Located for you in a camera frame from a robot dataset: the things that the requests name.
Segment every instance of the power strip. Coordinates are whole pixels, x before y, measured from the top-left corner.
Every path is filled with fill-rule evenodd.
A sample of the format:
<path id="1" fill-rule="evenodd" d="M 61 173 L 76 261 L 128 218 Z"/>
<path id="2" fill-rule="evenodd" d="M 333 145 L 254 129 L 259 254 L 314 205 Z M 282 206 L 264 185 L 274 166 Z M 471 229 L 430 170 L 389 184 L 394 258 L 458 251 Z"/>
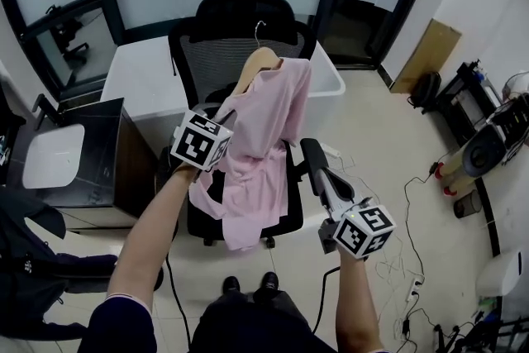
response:
<path id="1" fill-rule="evenodd" d="M 322 147 L 322 150 L 329 155 L 330 157 L 333 157 L 335 159 L 338 159 L 341 157 L 341 153 L 339 150 L 333 149 L 329 145 L 326 145 L 325 143 L 320 143 L 320 146 Z"/>

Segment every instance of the mesh chair back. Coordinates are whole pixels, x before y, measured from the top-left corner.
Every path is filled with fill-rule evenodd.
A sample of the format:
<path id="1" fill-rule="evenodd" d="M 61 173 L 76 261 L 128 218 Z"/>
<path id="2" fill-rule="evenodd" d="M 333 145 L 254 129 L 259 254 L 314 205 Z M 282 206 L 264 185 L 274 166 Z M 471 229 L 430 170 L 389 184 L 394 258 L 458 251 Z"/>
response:
<path id="1" fill-rule="evenodd" d="M 196 17 L 180 20 L 169 33 L 169 48 L 180 72 L 189 108 L 239 80 L 258 45 L 277 56 L 310 59 L 316 38 L 294 20 L 284 0 L 203 0 Z"/>

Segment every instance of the pink shirt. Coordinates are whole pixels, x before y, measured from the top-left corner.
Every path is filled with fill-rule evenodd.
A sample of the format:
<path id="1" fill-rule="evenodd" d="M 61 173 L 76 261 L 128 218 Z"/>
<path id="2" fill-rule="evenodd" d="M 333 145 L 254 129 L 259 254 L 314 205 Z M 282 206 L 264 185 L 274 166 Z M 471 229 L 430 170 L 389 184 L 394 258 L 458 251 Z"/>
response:
<path id="1" fill-rule="evenodd" d="M 222 219 L 230 250 L 259 242 L 263 228 L 279 223 L 288 211 L 286 151 L 295 145 L 303 123 L 310 84 L 308 60 L 283 59 L 279 70 L 261 71 L 243 94 L 229 97 L 216 119 L 236 111 L 233 137 L 216 167 L 226 173 L 222 203 L 207 194 L 212 172 L 202 172 L 189 188 L 191 203 Z"/>

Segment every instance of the wooden hanger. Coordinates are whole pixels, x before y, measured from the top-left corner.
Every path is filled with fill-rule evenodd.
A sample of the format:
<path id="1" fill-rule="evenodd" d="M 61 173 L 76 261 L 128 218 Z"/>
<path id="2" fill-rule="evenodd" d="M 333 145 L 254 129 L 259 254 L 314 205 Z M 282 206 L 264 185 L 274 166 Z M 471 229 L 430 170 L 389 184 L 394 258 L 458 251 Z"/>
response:
<path id="1" fill-rule="evenodd" d="M 262 69 L 277 69 L 281 65 L 281 59 L 278 58 L 272 49 L 269 47 L 260 47 L 259 39 L 257 38 L 257 30 L 260 24 L 266 25 L 266 22 L 259 21 L 255 26 L 254 38 L 257 42 L 257 50 L 248 56 L 245 66 L 242 68 L 239 81 L 233 89 L 233 92 L 231 92 L 231 96 L 243 94 Z"/>

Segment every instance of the chair armrest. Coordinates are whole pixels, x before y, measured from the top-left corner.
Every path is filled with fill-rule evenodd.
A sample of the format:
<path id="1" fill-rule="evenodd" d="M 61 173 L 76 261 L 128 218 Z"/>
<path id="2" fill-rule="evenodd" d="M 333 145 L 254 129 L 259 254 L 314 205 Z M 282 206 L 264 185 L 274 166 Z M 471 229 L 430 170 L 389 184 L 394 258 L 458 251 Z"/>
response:
<path id="1" fill-rule="evenodd" d="M 308 174 L 311 181 L 312 192 L 315 196 L 319 196 L 319 190 L 316 184 L 316 174 L 322 168 L 328 168 L 329 163 L 327 157 L 323 152 L 320 142 L 313 138 L 304 138 L 300 141 L 301 150 L 303 152 L 304 161 L 296 168 L 299 169 L 299 177 Z"/>

